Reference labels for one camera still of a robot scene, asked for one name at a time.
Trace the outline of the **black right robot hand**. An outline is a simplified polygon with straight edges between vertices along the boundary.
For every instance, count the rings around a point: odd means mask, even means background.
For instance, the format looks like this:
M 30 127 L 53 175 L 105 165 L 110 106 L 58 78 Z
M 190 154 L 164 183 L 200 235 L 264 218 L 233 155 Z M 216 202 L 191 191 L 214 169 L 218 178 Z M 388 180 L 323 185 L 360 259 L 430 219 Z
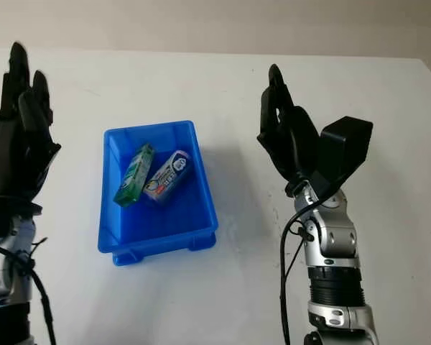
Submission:
M 257 140 L 293 190 L 312 175 L 317 164 L 318 131 L 304 108 L 295 104 L 276 64 L 261 95 Z

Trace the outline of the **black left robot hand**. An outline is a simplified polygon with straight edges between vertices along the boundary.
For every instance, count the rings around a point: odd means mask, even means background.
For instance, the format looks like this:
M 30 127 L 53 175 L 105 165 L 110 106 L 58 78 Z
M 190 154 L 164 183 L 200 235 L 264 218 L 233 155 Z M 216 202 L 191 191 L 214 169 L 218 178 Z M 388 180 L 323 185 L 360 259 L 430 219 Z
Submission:
M 61 145 L 50 133 L 53 111 L 45 74 L 30 75 L 27 51 L 14 42 L 0 105 L 0 197 L 32 201 Z

